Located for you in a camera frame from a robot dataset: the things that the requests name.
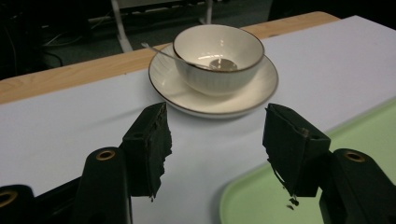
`saucer gold rim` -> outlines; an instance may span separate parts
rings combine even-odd
[[[172,44],[162,50],[175,54]],[[155,91],[176,109],[202,118],[229,119],[253,111],[276,91],[278,74],[274,64],[266,56],[261,64],[256,76],[244,89],[225,97],[208,96],[193,90],[178,78],[175,62],[161,54],[152,58],[148,77]]]

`light green tray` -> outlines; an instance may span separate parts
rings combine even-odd
[[[332,139],[331,151],[344,147],[368,154],[396,184],[396,99],[327,135]],[[318,206],[320,194],[316,198],[298,198],[300,205],[289,209],[289,194],[265,163],[224,190],[219,215],[223,224],[319,224],[323,223]]]

